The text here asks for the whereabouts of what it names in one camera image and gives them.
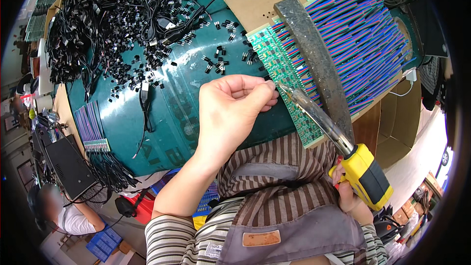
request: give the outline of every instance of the usb cable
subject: usb cable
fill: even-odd
[[[142,142],[144,141],[145,132],[152,132],[152,124],[149,120],[149,107],[150,107],[150,100],[149,100],[149,83],[142,82],[141,83],[141,90],[139,93],[139,102],[141,104],[142,113],[144,115],[144,127],[142,131],[142,138],[141,142],[139,143],[138,150],[136,150],[136,154],[132,157],[133,159],[138,155],[139,150],[141,149]]]

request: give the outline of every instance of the hand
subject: hand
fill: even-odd
[[[229,75],[201,86],[200,136],[196,152],[224,164],[247,138],[257,115],[277,103],[273,81]]]
[[[339,183],[340,178],[344,174],[345,174],[345,168],[342,166],[341,163],[339,163],[332,173],[332,185],[335,186],[337,183]]]
[[[373,214],[368,206],[355,194],[348,180],[339,184],[339,207],[350,214],[360,225],[373,223]]]

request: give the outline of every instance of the person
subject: person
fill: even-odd
[[[49,221],[72,235],[95,233],[105,228],[100,216],[83,201],[77,200],[78,203],[64,207],[59,188],[51,183],[41,188],[33,185],[28,192],[27,200],[36,225],[42,231],[46,229]]]
[[[201,87],[198,146],[156,196],[148,265],[386,264],[367,205],[348,181],[332,185],[343,167],[327,175],[332,142],[306,150],[292,133],[236,151],[278,96],[273,81],[244,75]],[[215,177],[219,203],[196,231],[191,215]]]

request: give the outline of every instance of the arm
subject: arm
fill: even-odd
[[[94,210],[87,206],[86,203],[81,202],[74,205],[80,211],[80,213],[82,213],[86,217],[86,219],[91,223],[91,225],[93,225],[95,231],[99,232],[105,228],[105,223],[103,222],[103,220],[101,220],[100,216],[98,216],[98,214],[95,213]]]
[[[200,135],[195,154],[157,194],[152,219],[190,217],[220,167],[247,138],[261,111],[276,104],[273,81],[229,75],[201,86]]]

